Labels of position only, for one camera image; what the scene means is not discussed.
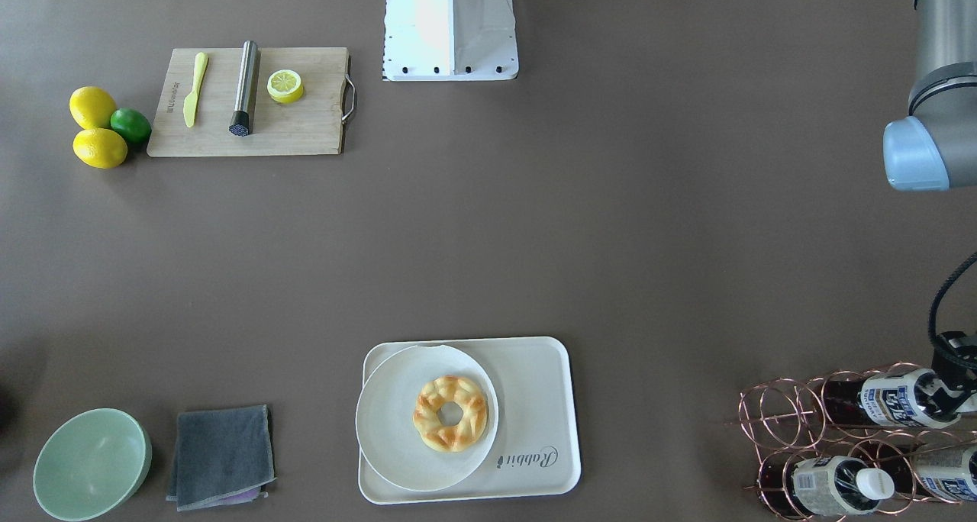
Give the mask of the tea bottle front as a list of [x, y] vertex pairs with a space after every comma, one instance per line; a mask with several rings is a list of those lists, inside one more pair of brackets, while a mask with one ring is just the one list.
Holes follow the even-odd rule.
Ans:
[[758, 485], [768, 507], [792, 519], [865, 515], [895, 494], [895, 482], [885, 470], [851, 456], [767, 462]]

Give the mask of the cream serving tray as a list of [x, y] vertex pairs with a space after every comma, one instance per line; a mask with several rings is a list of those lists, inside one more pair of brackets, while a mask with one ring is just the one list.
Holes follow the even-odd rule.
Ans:
[[510, 337], [381, 343], [364, 359], [363, 387], [391, 355], [412, 346], [440, 345], [470, 355], [492, 380], [499, 406], [492, 448], [467, 478], [426, 493], [387, 482], [360, 450], [363, 497], [374, 504], [406, 504], [558, 495], [572, 490], [582, 473], [582, 460], [571, 363], [562, 342], [552, 337]]

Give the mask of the white round plate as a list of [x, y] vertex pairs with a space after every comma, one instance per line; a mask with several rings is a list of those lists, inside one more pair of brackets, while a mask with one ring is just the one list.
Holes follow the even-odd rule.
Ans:
[[356, 435], [387, 482], [439, 491], [484, 462], [498, 432], [498, 408], [492, 380], [470, 355], [444, 345], [412, 346], [366, 380]]

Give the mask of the wooden cutting board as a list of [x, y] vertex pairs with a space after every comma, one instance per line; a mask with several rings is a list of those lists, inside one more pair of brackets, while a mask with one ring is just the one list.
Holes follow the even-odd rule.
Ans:
[[[195, 125], [186, 127], [185, 97], [192, 90], [199, 48], [174, 49], [153, 119], [147, 154], [151, 157], [330, 156], [343, 146], [344, 102], [349, 50], [345, 47], [261, 47], [252, 130], [245, 137], [229, 131], [242, 49], [212, 48], [202, 78]], [[266, 80], [280, 69], [300, 74], [305, 93], [281, 105], [269, 97]]]

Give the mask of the half lemon slice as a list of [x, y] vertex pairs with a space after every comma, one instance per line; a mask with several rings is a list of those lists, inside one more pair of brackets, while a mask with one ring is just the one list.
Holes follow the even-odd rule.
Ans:
[[299, 101], [305, 93], [302, 76], [294, 70], [280, 69], [271, 73], [266, 80], [269, 97], [279, 104], [292, 104]]

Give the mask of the grey folded cloth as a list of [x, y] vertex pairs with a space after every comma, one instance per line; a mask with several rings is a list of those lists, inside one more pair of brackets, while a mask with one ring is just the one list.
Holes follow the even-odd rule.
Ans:
[[178, 415], [166, 496], [178, 511], [253, 501], [275, 479], [264, 404]]

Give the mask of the steel cylinder grinder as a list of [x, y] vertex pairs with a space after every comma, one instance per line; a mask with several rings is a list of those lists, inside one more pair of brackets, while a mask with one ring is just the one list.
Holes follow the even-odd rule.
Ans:
[[247, 40], [242, 46], [240, 76], [235, 93], [229, 132], [234, 136], [246, 137], [252, 129], [251, 111], [255, 100], [255, 84], [260, 66], [260, 50], [254, 40]]

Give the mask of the yellow plastic knife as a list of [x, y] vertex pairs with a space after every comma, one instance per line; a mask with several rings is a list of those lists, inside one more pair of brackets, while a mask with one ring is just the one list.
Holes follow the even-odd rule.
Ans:
[[198, 100], [200, 89], [209, 63], [209, 55], [205, 52], [197, 52], [193, 60], [193, 76], [191, 91], [186, 95], [182, 103], [182, 118], [185, 126], [192, 128], [195, 125], [196, 115], [198, 114]]

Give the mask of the green lime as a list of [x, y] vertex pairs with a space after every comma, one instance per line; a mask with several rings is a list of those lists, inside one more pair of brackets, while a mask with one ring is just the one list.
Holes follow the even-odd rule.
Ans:
[[149, 119], [133, 108], [115, 109], [109, 116], [109, 128], [129, 144], [146, 143], [151, 136]]

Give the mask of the green ceramic bowl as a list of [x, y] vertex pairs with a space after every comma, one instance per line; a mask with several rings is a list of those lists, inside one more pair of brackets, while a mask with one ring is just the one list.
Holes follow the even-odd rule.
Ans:
[[151, 464], [142, 424], [117, 408], [71, 417], [46, 441], [34, 467], [34, 495], [64, 521], [101, 516], [131, 498]]

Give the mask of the yellow lemon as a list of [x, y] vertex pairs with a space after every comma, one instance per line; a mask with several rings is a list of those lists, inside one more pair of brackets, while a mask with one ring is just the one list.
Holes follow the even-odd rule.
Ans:
[[69, 110], [83, 130], [111, 128], [111, 116], [118, 105], [107, 91], [98, 86], [77, 88], [69, 98]]
[[82, 130], [73, 140], [73, 151], [84, 163], [98, 169], [118, 167], [126, 160], [128, 144], [111, 129]]

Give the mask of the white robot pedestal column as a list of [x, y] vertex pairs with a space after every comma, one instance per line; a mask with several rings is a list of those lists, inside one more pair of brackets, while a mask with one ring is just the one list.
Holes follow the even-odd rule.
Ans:
[[519, 73], [513, 0], [386, 0], [382, 77], [511, 80]]

